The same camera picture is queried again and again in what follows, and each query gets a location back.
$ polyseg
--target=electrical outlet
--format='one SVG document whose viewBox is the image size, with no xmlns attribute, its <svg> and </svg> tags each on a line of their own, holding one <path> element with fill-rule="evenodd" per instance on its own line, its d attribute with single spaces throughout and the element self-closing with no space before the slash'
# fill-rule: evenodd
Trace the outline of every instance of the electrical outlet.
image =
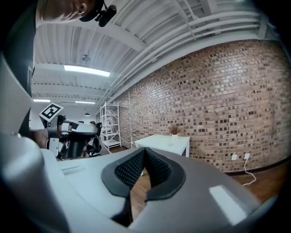
<svg viewBox="0 0 291 233">
<path fill-rule="evenodd" d="M 245 154 L 245 159 L 249 159 L 249 157 L 250 157 L 249 153 Z"/>
<path fill-rule="evenodd" d="M 233 154 L 232 156 L 231 156 L 231 160 L 236 160 L 237 159 L 237 155 L 236 154 Z"/>
</svg>

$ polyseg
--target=shelving unit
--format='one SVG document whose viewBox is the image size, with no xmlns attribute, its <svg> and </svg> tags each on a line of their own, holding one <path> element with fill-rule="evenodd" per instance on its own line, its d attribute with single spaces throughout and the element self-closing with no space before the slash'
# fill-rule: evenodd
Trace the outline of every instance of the shelving unit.
<svg viewBox="0 0 291 233">
<path fill-rule="evenodd" d="M 119 125 L 119 104 L 105 102 L 100 107 L 100 120 L 102 122 L 101 139 L 105 146 L 110 148 L 121 146 Z"/>
</svg>

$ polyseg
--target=dried plant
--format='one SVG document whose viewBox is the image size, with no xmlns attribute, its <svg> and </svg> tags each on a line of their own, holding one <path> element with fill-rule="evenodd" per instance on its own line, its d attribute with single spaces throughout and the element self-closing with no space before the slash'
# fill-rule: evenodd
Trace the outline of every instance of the dried plant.
<svg viewBox="0 0 291 233">
<path fill-rule="evenodd" d="M 169 130 L 170 130 L 170 133 L 173 135 L 176 135 L 181 131 L 181 129 L 179 129 L 179 127 L 177 125 L 171 125 L 169 127 Z"/>
</svg>

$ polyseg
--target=potted plant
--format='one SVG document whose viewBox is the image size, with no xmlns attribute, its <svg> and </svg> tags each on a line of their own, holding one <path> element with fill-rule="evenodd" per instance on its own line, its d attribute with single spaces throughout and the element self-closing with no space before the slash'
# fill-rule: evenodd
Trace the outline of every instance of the potted plant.
<svg viewBox="0 0 291 233">
<path fill-rule="evenodd" d="M 181 131 L 177 125 L 171 125 L 169 130 L 173 137 L 178 137 L 178 133 Z"/>
</svg>

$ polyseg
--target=black shirt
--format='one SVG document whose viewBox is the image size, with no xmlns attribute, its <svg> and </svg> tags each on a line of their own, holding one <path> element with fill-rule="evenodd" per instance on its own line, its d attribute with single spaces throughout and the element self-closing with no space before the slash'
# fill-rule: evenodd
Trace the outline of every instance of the black shirt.
<svg viewBox="0 0 291 233">
<path fill-rule="evenodd" d="M 21 1 L 20 6 L 17 2 L 17 6 L 14 6 L 16 11 L 11 7 L 10 17 L 2 20 L 6 37 L 1 38 L 1 49 L 15 77 L 30 96 L 31 78 L 34 70 L 36 6 L 36 0 Z M 29 114 L 30 110 L 19 131 L 25 137 L 30 137 Z"/>
</svg>

